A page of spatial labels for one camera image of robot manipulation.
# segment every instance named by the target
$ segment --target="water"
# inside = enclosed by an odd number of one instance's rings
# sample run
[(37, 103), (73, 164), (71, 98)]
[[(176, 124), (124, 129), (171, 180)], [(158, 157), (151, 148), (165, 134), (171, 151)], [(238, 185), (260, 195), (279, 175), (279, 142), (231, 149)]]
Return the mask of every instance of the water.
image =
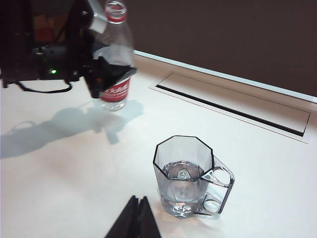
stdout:
[(199, 179), (204, 170), (199, 165), (178, 161), (165, 165), (163, 172), (169, 178), (159, 181), (165, 211), (181, 219), (199, 212), (208, 186), (207, 181)]

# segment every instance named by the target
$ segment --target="bottle label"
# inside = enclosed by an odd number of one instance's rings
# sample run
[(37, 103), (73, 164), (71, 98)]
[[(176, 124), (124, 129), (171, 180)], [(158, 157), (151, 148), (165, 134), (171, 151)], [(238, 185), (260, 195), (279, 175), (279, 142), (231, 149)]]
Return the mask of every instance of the bottle label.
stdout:
[(103, 92), (100, 99), (107, 102), (118, 102), (128, 96), (130, 78), (113, 85)]

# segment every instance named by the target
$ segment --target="table surface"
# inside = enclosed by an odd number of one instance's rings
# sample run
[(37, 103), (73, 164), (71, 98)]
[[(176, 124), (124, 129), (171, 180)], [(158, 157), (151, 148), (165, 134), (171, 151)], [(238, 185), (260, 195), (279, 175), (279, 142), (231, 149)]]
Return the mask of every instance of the table surface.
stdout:
[[(186, 69), (140, 56), (135, 65), (116, 113), (84, 80), (62, 94), (1, 89), (1, 237), (102, 238), (131, 195), (148, 197), (163, 238), (316, 236), (316, 118), (304, 143), (149, 88)], [(234, 173), (221, 215), (164, 212), (152, 160), (173, 135), (199, 137)]]

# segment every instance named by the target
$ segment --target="gray wall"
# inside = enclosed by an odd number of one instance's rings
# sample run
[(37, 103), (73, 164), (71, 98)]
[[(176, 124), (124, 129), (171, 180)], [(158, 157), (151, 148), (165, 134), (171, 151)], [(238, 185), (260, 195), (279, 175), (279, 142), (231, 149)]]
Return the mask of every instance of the gray wall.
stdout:
[[(52, 16), (73, 2), (33, 9)], [(317, 97), (315, 0), (126, 2), (137, 50)]]

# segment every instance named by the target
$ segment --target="glass mug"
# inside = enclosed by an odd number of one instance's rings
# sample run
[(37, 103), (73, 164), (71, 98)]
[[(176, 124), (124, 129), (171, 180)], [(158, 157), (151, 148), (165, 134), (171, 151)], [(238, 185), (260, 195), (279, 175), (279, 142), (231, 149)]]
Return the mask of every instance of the glass mug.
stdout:
[[(176, 135), (161, 142), (156, 147), (153, 165), (161, 203), (170, 215), (184, 219), (222, 212), (234, 176), (199, 138)], [(215, 176), (217, 170), (227, 173), (228, 183)], [(222, 200), (207, 191), (210, 183), (226, 189)], [(216, 209), (209, 208), (210, 202), (217, 204)]]

